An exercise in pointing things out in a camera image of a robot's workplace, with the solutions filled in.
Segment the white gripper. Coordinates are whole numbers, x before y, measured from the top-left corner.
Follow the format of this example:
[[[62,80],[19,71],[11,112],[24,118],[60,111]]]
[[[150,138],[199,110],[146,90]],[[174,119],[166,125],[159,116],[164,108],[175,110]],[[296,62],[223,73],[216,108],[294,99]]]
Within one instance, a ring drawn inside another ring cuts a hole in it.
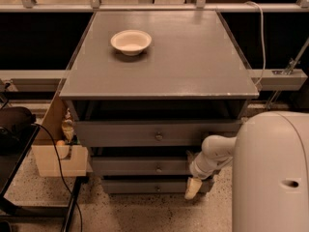
[[[193,177],[189,177],[186,184],[184,198],[186,200],[193,199],[199,192],[203,182],[211,176],[218,166],[218,159],[211,159],[203,152],[187,151],[188,169]]]

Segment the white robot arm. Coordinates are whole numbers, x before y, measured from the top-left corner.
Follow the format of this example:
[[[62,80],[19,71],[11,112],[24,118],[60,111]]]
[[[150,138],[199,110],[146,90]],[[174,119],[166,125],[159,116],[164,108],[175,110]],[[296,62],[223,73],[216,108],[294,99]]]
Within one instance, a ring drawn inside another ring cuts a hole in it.
[[[235,137],[210,135],[190,158],[184,198],[216,170],[233,165],[233,232],[309,232],[309,114],[272,111]]]

